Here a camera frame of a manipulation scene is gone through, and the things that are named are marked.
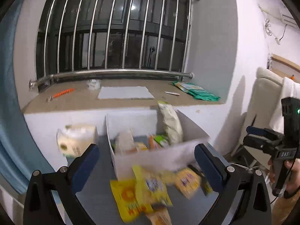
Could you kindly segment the person's right hand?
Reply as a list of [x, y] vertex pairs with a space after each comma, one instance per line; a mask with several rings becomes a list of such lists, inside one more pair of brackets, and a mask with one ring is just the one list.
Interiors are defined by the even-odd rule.
[[[287, 169], [291, 168], [291, 176], [289, 178], [289, 181], [286, 184], [286, 192], [287, 192], [287, 196], [294, 196], [298, 190], [299, 190], [299, 186], [300, 186], [300, 180], [299, 180], [299, 158], [297, 158], [294, 162], [294, 164], [292, 164], [293, 161], [291, 160], [287, 160], [285, 161], [285, 167], [287, 167]], [[273, 160], [270, 158], [268, 160], [268, 165], [270, 165], [270, 169], [269, 169], [269, 179], [271, 183], [275, 182], [276, 179], [276, 175], [273, 169]]]

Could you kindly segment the orange sleeve forearm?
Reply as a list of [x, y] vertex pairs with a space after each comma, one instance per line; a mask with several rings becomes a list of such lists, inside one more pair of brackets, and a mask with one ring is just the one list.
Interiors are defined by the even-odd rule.
[[274, 203], [272, 210], [272, 224], [282, 224], [294, 208], [299, 199], [299, 191], [291, 198], [280, 197]]

